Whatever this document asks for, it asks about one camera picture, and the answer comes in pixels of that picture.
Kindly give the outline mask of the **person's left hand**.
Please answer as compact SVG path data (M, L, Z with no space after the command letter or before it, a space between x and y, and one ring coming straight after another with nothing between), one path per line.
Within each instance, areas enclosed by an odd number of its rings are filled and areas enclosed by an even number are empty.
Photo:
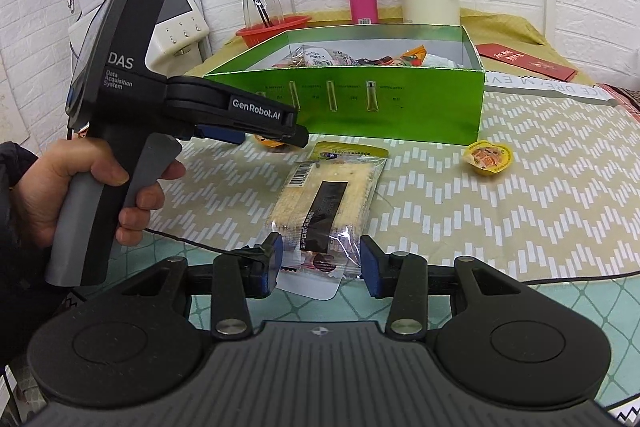
M27 243L37 248L52 245L70 181L76 174L86 172L96 181L114 187L124 185L129 179L111 147L93 138L55 142L28 168L11 192L11 202ZM164 202L160 184L143 187L134 205L120 210L115 241L122 246L139 244L150 223L151 212L162 208Z

